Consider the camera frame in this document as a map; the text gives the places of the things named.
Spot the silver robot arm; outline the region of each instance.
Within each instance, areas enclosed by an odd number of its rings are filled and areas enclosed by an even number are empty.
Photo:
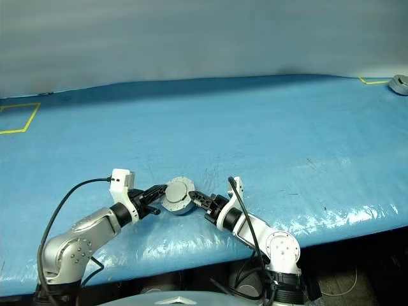
[[[116,237],[126,224],[135,224],[148,214],[160,213],[149,204],[160,198],[167,186],[155,185],[142,191],[133,188],[134,180],[133,172],[114,169],[109,191],[115,204],[84,217],[67,232],[46,243],[42,266],[48,291],[38,286],[35,305],[44,305],[49,295],[72,301],[92,255]]]
[[[102,208],[77,222],[69,231],[48,241],[43,252],[47,283],[80,281],[91,256],[120,233],[118,218],[110,208]]]
[[[128,196],[134,180],[129,170],[114,169],[109,191],[116,204],[84,217],[70,230],[47,242],[42,258],[48,284],[80,281],[91,256],[116,237],[129,218],[133,223],[138,222],[138,213]]]

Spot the floor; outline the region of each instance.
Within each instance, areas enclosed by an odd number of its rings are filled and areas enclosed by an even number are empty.
[[[325,296],[319,301],[310,305],[325,306],[379,306],[373,289],[363,270],[357,269],[357,282],[353,290],[342,296]],[[320,289],[324,293],[339,294],[346,292],[353,285],[356,277],[356,271],[353,269],[337,272],[326,273],[318,276]]]

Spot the metal disc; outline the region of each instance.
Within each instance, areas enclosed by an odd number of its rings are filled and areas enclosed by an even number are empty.
[[[161,204],[169,212],[182,215],[195,205],[191,201],[189,191],[196,190],[194,183],[187,177],[176,177],[167,183]]]
[[[390,80],[388,86],[397,94],[408,96],[408,76],[395,75]]]

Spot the gray object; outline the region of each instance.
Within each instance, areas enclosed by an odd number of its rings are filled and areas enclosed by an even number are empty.
[[[408,74],[406,0],[194,4],[99,0],[95,12],[94,1],[1,1],[0,95],[145,80]]]
[[[388,86],[397,94],[408,96],[408,76],[395,75],[389,82]]]
[[[43,269],[50,285],[82,279],[91,256],[121,231],[109,208],[102,208],[78,221],[64,234],[51,238],[43,251]]]
[[[262,282],[261,279],[259,278],[259,275],[254,272],[252,274],[249,274],[246,278],[244,278],[237,287],[235,287],[235,279],[239,273],[239,270],[241,269],[242,265],[247,261],[241,260],[241,261],[234,261],[229,265],[229,277],[228,277],[228,284],[231,288],[235,288],[235,290],[245,294],[245,295],[251,295],[251,296],[258,296],[262,293]],[[253,265],[246,265],[246,267],[242,270],[241,277],[245,273],[247,273],[249,270],[254,268]],[[263,299],[260,299],[258,301],[254,301],[257,305],[262,305]]]
[[[161,275],[151,276],[147,279],[145,286],[140,293],[153,293],[162,291],[175,291],[180,289],[180,272],[170,272]]]
[[[192,180],[187,177],[176,177],[167,183],[167,188],[162,197],[162,206],[169,212],[182,215],[192,209],[195,205],[191,201],[189,191],[196,188]]]
[[[246,300],[230,295],[203,291],[153,292],[148,295],[134,295],[102,304],[102,306],[157,306],[157,305],[222,305],[254,306]]]

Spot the white cable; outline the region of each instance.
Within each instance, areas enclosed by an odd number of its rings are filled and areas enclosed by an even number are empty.
[[[335,295],[331,295],[330,293],[325,293],[325,292],[323,292],[323,291],[321,291],[321,294],[322,294],[322,295],[326,295],[326,296],[343,296],[343,295],[346,295],[346,294],[350,293],[351,290],[354,289],[354,287],[356,286],[356,284],[357,284],[357,266],[356,266],[356,278],[354,279],[354,283],[353,283],[353,285],[350,287],[350,289],[348,289],[347,291],[345,291],[345,292],[343,292],[343,293],[336,293]]]

